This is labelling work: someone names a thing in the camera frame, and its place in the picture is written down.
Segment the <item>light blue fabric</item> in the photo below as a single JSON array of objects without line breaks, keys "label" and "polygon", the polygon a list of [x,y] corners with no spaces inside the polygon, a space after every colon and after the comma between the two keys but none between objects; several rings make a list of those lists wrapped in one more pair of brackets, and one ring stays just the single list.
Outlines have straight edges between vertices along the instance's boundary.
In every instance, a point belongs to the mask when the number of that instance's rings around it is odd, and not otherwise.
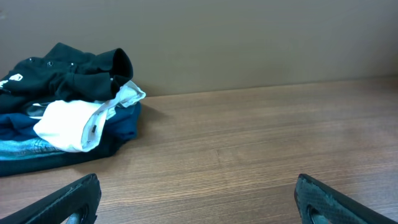
[{"label": "light blue fabric", "polygon": [[0,161],[14,161],[64,153],[46,140],[0,141]]}]

